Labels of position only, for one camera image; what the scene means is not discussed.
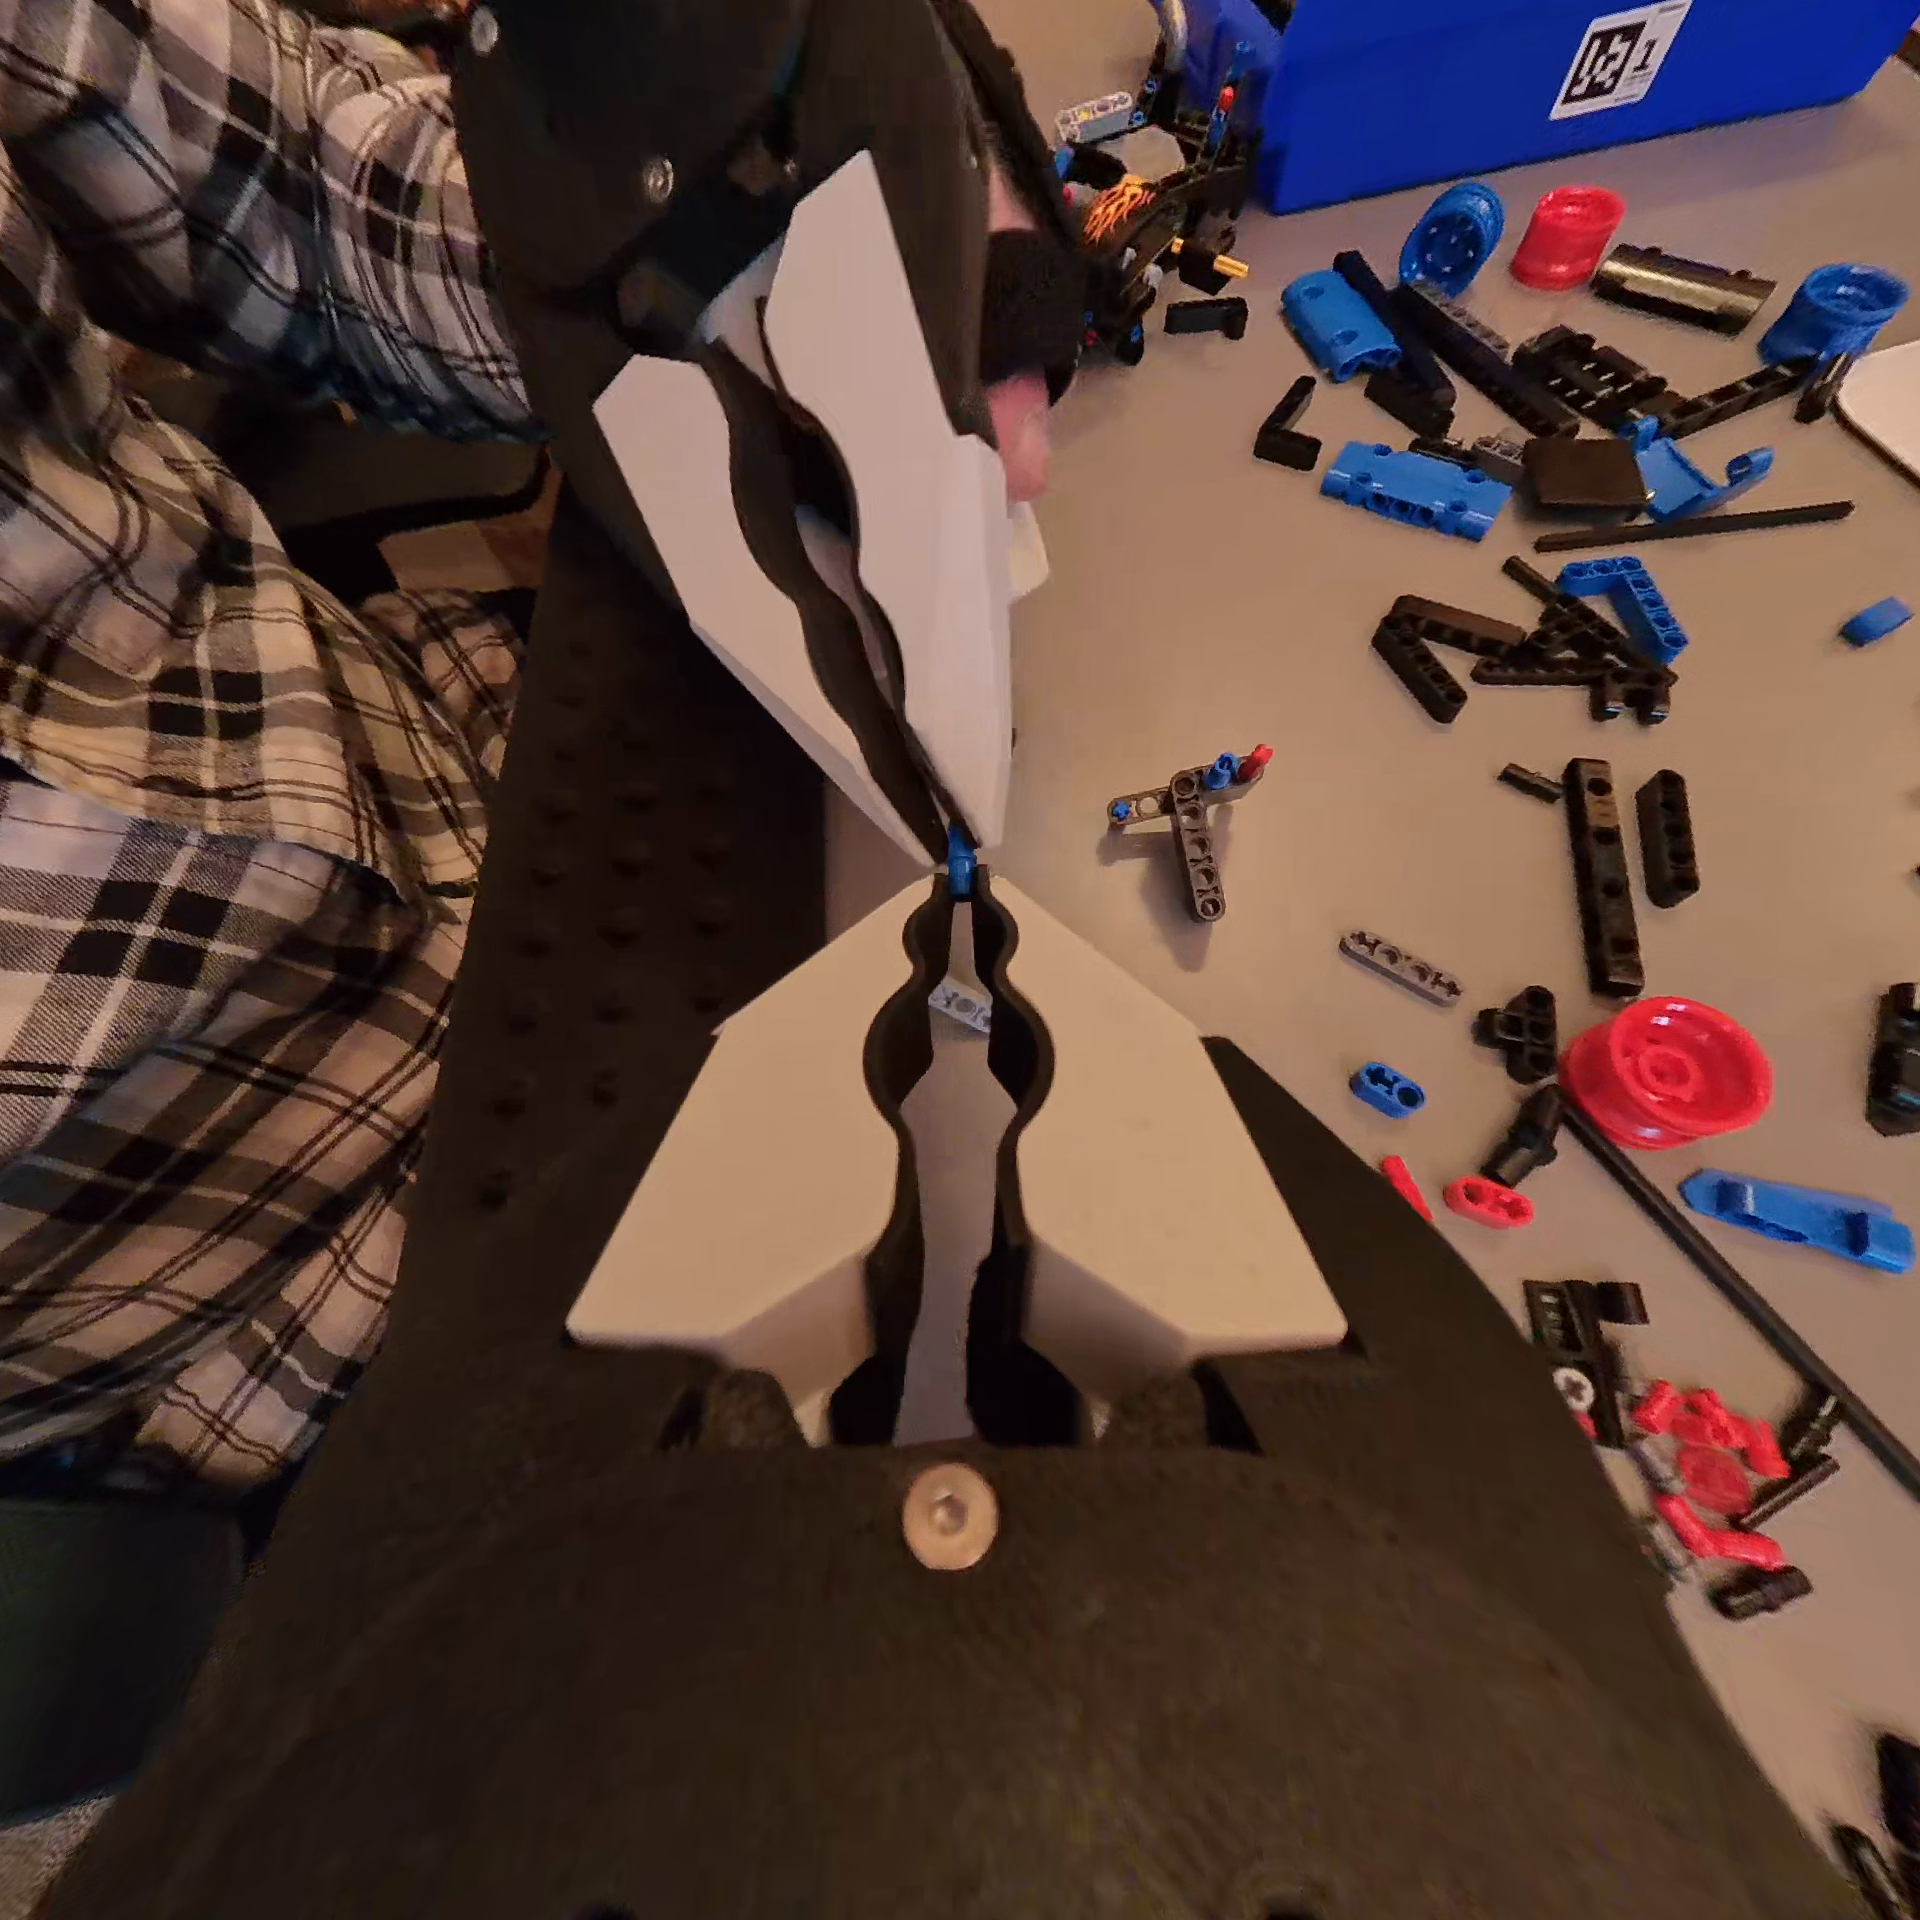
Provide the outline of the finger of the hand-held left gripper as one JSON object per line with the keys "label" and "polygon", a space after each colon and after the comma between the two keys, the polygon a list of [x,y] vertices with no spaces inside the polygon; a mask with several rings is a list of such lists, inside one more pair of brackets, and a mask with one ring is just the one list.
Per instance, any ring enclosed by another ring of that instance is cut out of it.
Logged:
{"label": "finger of the hand-held left gripper", "polygon": [[858,627],[818,579],[789,504],[749,536],[735,489],[725,387],[685,358],[636,355],[592,408],[690,628],[832,784],[917,867],[947,867],[947,830],[914,771],[884,786]]}
{"label": "finger of the hand-held left gripper", "polygon": [[845,573],[882,700],[937,800],[977,849],[997,849],[1018,737],[1023,512],[999,452],[948,421],[868,150],[794,209],[764,336],[845,474]]}

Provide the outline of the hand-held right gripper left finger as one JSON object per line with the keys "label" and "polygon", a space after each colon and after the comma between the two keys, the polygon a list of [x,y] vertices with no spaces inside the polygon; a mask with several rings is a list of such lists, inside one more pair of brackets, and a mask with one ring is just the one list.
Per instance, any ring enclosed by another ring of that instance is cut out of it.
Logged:
{"label": "hand-held right gripper left finger", "polygon": [[768,1373],[837,1442],[890,1445],[923,1284],[904,1105],[947,968],[933,878],[722,1021],[568,1336]]}

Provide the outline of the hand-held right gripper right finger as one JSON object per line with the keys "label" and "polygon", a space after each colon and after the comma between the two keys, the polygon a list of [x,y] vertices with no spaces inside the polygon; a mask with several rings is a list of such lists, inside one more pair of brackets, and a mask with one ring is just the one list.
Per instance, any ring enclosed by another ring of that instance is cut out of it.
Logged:
{"label": "hand-held right gripper right finger", "polygon": [[1201,1360],[1349,1336],[1197,1027],[1012,883],[977,875],[994,1149],[968,1309],[968,1412],[997,1448],[1071,1445]]}

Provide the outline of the black studless beam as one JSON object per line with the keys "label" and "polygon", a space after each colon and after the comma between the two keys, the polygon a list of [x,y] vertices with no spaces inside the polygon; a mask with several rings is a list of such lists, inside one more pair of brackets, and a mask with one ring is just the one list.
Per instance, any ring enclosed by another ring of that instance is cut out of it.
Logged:
{"label": "black studless beam", "polygon": [[1226,915],[1211,817],[1215,806],[1229,795],[1236,769],[1236,758],[1227,755],[1181,771],[1168,781],[1168,824],[1173,845],[1185,864],[1189,909],[1204,926],[1217,923]]}

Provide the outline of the person's left forearm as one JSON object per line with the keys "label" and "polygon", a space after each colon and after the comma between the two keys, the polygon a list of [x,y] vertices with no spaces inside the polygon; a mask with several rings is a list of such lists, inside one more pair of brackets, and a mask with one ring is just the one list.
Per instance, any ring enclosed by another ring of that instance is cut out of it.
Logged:
{"label": "person's left forearm", "polygon": [[538,442],[448,81],[285,5],[4,5],[4,417],[100,336],[443,442]]}

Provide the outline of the grey desk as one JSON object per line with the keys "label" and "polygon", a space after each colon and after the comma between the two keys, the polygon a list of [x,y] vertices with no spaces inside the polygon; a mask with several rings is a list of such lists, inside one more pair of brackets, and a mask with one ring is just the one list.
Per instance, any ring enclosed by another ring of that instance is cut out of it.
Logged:
{"label": "grey desk", "polygon": [[[1913,289],[1890,329],[1913,336],[1915,70],[1893,62],[1843,107],[1604,154],[1591,173],[1628,198],[1635,234],[1773,277],[1818,262],[1890,267]],[[1443,728],[1371,654],[1401,593],[1520,619],[1501,576],[1532,553],[1515,504],[1483,545],[1347,509],[1252,438],[1304,357],[1277,294],[1296,272],[1362,249],[1378,267],[1431,194],[1293,216],[1247,232],[1255,316],[1243,344],[1155,341],[1140,370],[1083,374],[1056,414],[1042,500],[1052,579],[1016,619],[1020,750],[1003,869],[1056,918],[1207,1033],[1235,1041],[1370,1168],[1401,1157],[1436,1216],[1517,1105],[1472,1018],[1517,987],[1559,998],[1564,1033],[1604,1014],[1587,994],[1559,806],[1504,784],[1615,764],[1635,794],[1687,780],[1701,893],[1648,905],[1640,837],[1628,878],[1656,992],[1720,1005],[1773,1065],[1768,1115],[1731,1142],[1648,1157],[1671,1192],[1706,1163],[1877,1198],[1915,1230],[1915,1139],[1866,1121],[1884,989],[1915,984],[1915,619],[1864,650],[1841,627],[1884,597],[1915,611],[1915,488],[1837,421],[1768,408],[1695,442],[1714,474],[1773,449],[1763,507],[1847,498],[1837,524],[1656,545],[1656,573],[1691,644],[1669,722],[1593,722],[1575,688],[1474,691]],[[1227,918],[1189,923],[1168,853],[1116,849],[1098,813],[1122,789],[1258,740],[1281,750],[1223,833]],[[1338,953],[1367,928],[1452,972],[1436,1012]],[[1413,1121],[1349,1092],[1359,1065],[1427,1090]],[[1691,1261],[1580,1153],[1528,1182],[1524,1232],[1443,1218],[1520,1317],[1524,1277],[1621,1277],[1645,1289],[1640,1369],[1781,1414],[1791,1369]],[[1727,1624],[1697,1594],[1676,1619],[1701,1668],[1796,1816],[1877,1821],[1875,1732],[1915,1738],[1915,1501],[1836,1435],[1837,1476],[1779,1522],[1812,1598]]]}

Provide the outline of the person's left hand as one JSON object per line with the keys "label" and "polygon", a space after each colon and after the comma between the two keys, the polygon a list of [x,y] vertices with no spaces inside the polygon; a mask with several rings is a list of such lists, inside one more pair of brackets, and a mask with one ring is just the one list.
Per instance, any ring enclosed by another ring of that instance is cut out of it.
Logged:
{"label": "person's left hand", "polygon": [[1035,504],[1052,476],[1052,396],[1041,368],[1012,372],[984,392],[1009,507]]}

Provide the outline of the partly built toy truck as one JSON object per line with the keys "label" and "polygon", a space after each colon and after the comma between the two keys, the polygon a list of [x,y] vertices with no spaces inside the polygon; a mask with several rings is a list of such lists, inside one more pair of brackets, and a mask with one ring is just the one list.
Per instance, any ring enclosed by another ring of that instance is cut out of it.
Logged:
{"label": "partly built toy truck", "polygon": [[1085,352],[1133,368],[1168,274],[1204,297],[1243,274],[1229,245],[1261,150],[1258,110],[1243,100],[1255,54],[1236,38],[1204,78],[1168,21],[1136,92],[1056,112],[1055,169],[1088,260]]}

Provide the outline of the grey thin beam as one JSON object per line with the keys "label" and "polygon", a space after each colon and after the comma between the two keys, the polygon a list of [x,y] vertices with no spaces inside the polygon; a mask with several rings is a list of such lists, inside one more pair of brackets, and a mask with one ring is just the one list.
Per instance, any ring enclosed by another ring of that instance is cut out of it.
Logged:
{"label": "grey thin beam", "polygon": [[1338,940],[1338,952],[1371,976],[1434,1009],[1453,1011],[1464,998],[1464,987],[1453,974],[1367,928],[1347,930]]}

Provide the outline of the black round connector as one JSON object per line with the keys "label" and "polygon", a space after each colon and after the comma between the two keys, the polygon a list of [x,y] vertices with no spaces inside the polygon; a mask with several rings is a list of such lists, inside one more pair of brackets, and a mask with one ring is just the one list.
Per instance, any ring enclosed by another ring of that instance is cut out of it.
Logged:
{"label": "black round connector", "polygon": [[1479,1165],[1479,1178],[1515,1192],[1524,1180],[1557,1162],[1557,1141],[1569,1114],[1569,1101],[1557,1084],[1540,1084],[1528,1092],[1506,1126]]}

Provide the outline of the black triangle connector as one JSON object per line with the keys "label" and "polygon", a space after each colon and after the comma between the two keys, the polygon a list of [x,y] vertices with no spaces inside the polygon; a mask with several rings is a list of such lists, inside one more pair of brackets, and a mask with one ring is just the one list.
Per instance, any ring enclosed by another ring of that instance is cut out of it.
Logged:
{"label": "black triangle connector", "polygon": [[1472,1041],[1499,1056],[1520,1089],[1553,1082],[1559,1064],[1557,1002],[1546,985],[1528,985],[1501,1005],[1476,1011]]}

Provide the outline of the blue curved panel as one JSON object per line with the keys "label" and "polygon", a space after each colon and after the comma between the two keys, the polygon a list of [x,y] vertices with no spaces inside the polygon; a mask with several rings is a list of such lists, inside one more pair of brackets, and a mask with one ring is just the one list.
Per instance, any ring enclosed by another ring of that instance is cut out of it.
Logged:
{"label": "blue curved panel", "polygon": [[1281,314],[1312,365],[1335,384],[1401,364],[1404,347],[1395,329],[1338,269],[1290,282]]}

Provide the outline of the red wheel hub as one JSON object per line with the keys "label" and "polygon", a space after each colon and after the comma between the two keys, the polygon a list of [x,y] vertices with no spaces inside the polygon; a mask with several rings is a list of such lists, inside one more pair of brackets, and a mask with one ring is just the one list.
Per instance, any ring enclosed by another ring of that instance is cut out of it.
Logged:
{"label": "red wheel hub", "polygon": [[1561,184],[1533,206],[1509,260],[1513,282],[1533,293],[1587,285],[1625,218],[1625,198],[1596,184]]}
{"label": "red wheel hub", "polygon": [[1765,1046],[1698,998],[1648,996],[1580,1033],[1557,1084],[1601,1133],[1628,1149],[1669,1149],[1743,1132],[1771,1105]]}

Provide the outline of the black long beam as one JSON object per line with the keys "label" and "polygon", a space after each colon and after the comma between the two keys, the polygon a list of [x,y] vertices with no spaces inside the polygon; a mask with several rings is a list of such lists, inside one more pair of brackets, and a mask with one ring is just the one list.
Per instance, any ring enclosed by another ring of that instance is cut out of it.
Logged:
{"label": "black long beam", "polygon": [[1645,976],[1612,764],[1571,758],[1564,805],[1589,987],[1601,998],[1633,1002]]}

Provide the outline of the black thin axle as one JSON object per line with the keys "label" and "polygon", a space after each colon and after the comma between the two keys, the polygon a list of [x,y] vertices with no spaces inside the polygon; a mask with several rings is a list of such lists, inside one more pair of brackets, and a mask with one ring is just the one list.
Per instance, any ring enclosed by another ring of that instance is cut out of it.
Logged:
{"label": "black thin axle", "polygon": [[1704,512],[1666,521],[1645,520],[1621,525],[1580,525],[1565,533],[1538,536],[1532,550],[1548,557],[1660,541],[1756,536],[1796,525],[1837,524],[1853,516],[1853,512],[1856,504],[1851,498],[1832,498],[1763,512]]}
{"label": "black thin axle", "polygon": [[1685,1212],[1597,1126],[1596,1118],[1569,1105],[1564,1130],[1591,1155],[1618,1192],[1711,1283],[1748,1329],[1783,1360],[1802,1385],[1834,1402],[1841,1425],[1895,1486],[1919,1499],[1919,1454],[1860,1395],[1787,1324],[1765,1293],[1689,1222]]}

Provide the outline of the blue wheel hub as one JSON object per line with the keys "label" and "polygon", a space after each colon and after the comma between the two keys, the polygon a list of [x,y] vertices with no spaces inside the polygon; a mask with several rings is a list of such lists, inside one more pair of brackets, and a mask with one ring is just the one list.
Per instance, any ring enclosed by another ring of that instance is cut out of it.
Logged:
{"label": "blue wheel hub", "polygon": [[1907,278],[1866,262],[1828,262],[1793,293],[1760,341],[1768,365],[1825,365],[1866,352],[1912,297]]}
{"label": "blue wheel hub", "polygon": [[1504,204],[1481,181],[1441,192],[1408,232],[1400,254],[1400,282],[1460,299],[1504,237]]}

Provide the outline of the blue plastic bin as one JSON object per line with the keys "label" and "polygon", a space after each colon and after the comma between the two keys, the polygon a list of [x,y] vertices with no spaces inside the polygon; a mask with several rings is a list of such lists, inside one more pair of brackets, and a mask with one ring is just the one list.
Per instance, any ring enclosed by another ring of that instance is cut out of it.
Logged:
{"label": "blue plastic bin", "polygon": [[1856,97],[1907,2],[1299,5],[1264,93],[1272,212]]}

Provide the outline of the person's plaid shirt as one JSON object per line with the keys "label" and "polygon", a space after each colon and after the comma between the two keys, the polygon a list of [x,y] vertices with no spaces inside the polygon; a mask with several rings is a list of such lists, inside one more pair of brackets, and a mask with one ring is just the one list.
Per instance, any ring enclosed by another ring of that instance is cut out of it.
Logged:
{"label": "person's plaid shirt", "polygon": [[4,1457],[247,1490],[386,1322],[521,681],[114,379],[4,442]]}

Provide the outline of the black wide angled beam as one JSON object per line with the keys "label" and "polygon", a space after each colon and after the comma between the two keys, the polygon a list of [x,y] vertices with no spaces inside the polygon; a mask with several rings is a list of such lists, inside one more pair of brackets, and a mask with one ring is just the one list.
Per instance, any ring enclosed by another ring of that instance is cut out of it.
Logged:
{"label": "black wide angled beam", "polygon": [[1501,656],[1528,636],[1522,625],[1404,593],[1378,619],[1371,650],[1436,724],[1452,728],[1469,694],[1436,650]]}

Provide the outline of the cluster of black straight beams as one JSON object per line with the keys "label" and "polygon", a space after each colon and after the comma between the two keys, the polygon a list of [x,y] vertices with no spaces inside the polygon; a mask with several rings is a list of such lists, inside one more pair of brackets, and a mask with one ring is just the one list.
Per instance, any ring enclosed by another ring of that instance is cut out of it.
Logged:
{"label": "cluster of black straight beams", "polygon": [[1804,388],[1821,393],[1828,379],[1825,365],[1799,357],[1683,396],[1641,362],[1569,326],[1512,347],[1427,282],[1386,285],[1354,249],[1335,254],[1332,272],[1400,349],[1395,365],[1367,374],[1367,401],[1427,437],[1452,428],[1459,382],[1533,438],[1569,438],[1591,424],[1645,444],[1683,442]]}

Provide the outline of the black short beam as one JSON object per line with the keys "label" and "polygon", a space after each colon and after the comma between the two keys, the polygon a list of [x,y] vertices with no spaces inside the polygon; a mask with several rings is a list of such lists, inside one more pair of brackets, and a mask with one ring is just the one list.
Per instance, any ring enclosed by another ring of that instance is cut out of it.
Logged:
{"label": "black short beam", "polygon": [[1689,784],[1676,771],[1652,773],[1635,800],[1645,896],[1679,908],[1701,890]]}

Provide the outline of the blue flat wing piece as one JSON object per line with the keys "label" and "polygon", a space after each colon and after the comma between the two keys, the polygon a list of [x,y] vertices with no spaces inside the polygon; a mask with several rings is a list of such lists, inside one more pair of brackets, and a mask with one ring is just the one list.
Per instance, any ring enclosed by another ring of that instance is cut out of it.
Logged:
{"label": "blue flat wing piece", "polygon": [[1887,1276],[1915,1269],[1915,1235],[1873,1198],[1802,1185],[1760,1182],[1701,1168],[1679,1187],[1681,1200],[1723,1228],[1802,1246]]}

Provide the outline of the heap of crossed black beams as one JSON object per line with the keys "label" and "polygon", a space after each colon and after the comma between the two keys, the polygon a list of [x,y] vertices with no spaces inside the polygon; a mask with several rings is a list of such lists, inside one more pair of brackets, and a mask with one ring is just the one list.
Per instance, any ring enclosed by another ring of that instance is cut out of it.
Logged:
{"label": "heap of crossed black beams", "polygon": [[1589,691],[1591,717],[1597,722],[1633,713],[1650,730],[1671,715],[1676,674],[1644,656],[1609,616],[1597,613],[1591,597],[1572,597],[1520,557],[1506,561],[1501,573],[1540,603],[1540,618],[1520,643],[1476,660],[1476,686],[1580,686]]}

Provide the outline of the black flat tile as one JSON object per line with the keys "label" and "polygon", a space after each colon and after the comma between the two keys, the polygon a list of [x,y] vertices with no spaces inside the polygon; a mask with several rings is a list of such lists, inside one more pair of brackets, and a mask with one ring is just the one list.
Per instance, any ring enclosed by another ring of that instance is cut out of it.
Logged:
{"label": "black flat tile", "polygon": [[1625,438],[1528,438],[1520,467],[1530,504],[1548,514],[1621,521],[1648,507],[1640,452]]}

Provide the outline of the blue angled beam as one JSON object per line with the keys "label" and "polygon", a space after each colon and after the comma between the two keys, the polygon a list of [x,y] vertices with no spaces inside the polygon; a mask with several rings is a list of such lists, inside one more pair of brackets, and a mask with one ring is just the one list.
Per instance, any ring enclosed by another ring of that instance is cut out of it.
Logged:
{"label": "blue angled beam", "polygon": [[1687,632],[1641,561],[1578,561],[1564,565],[1553,582],[1561,594],[1604,601],[1640,656],[1660,668],[1673,668],[1689,648]]}

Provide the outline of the black curved panel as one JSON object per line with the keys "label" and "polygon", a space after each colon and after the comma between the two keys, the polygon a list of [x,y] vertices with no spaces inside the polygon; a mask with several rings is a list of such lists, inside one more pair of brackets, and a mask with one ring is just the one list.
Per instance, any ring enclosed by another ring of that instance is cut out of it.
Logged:
{"label": "black curved panel", "polygon": [[1777,283],[1663,248],[1618,245],[1591,277],[1591,293],[1608,304],[1735,338],[1773,297]]}

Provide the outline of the blue bracket piece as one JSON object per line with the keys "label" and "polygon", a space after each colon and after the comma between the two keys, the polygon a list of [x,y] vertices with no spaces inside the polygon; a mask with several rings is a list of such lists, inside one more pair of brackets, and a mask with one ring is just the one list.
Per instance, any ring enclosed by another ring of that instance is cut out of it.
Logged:
{"label": "blue bracket piece", "polygon": [[1645,489],[1645,516],[1666,525],[1721,509],[1769,478],[1771,449],[1754,449],[1727,467],[1723,478],[1701,468],[1660,421],[1641,421],[1628,434]]}

